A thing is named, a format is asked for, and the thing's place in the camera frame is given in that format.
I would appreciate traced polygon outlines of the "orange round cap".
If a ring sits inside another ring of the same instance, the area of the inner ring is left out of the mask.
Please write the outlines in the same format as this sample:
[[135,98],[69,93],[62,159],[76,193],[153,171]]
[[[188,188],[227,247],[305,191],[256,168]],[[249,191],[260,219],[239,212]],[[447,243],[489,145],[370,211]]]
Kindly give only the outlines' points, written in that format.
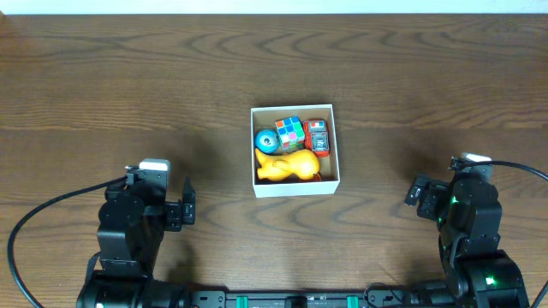
[[311,182],[318,182],[322,181],[322,176],[320,173],[314,174],[313,177],[310,179]]

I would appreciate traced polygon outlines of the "colourful puzzle cube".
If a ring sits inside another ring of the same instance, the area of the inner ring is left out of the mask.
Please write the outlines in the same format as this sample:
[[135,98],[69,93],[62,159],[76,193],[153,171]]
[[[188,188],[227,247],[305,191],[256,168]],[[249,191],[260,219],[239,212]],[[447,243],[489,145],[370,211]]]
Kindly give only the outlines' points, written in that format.
[[298,151],[305,147],[304,128],[297,116],[276,121],[275,128],[282,151]]

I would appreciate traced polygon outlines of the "red toy car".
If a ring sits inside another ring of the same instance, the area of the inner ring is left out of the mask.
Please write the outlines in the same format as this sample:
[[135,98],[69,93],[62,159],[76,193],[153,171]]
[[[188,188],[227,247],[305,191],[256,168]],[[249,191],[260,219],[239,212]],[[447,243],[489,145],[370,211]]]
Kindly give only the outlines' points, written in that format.
[[309,119],[303,122],[305,133],[305,148],[312,151],[317,157],[330,155],[329,132],[327,123],[323,119]]

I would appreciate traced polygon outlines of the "white cardboard box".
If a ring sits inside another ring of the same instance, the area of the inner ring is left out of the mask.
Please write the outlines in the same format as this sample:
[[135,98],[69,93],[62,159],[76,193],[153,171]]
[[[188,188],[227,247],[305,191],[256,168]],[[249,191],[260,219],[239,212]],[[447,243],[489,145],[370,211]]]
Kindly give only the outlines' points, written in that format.
[[[261,167],[256,151],[255,137],[261,129],[275,128],[275,121],[292,116],[300,120],[320,119],[326,121],[330,154],[319,158],[320,181],[303,181],[297,175],[289,175],[281,181],[260,179],[258,170]],[[282,107],[251,108],[252,133],[252,184],[257,198],[288,197],[301,195],[333,194],[340,184],[339,159],[337,152],[337,134],[335,116],[331,104],[297,105]]]

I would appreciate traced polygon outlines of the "blue ball toy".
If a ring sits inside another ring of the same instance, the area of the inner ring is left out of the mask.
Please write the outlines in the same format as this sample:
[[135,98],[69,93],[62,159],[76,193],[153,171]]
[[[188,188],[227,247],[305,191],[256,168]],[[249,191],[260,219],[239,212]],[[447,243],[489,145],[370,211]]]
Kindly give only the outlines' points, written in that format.
[[254,143],[255,147],[265,154],[275,153],[280,146],[278,134],[272,129],[259,131],[255,136]]

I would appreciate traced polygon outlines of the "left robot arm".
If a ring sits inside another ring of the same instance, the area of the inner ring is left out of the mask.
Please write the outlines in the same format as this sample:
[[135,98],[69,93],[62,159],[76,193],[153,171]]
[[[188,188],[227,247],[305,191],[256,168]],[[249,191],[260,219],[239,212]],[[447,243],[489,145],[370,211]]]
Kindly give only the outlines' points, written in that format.
[[170,162],[146,158],[128,166],[126,178],[109,184],[99,210],[100,251],[90,258],[78,307],[189,307],[182,285],[153,278],[165,232],[193,225],[196,193],[185,180],[182,197],[166,199]]

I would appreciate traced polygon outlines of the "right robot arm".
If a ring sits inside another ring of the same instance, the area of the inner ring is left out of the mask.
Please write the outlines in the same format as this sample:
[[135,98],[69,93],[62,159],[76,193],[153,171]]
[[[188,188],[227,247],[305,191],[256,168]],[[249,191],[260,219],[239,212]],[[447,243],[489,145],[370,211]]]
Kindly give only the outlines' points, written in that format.
[[494,162],[472,153],[453,157],[451,181],[418,174],[405,204],[437,224],[438,249],[446,274],[404,294],[410,305],[527,307],[525,283],[517,264],[499,249],[503,209],[490,183]]

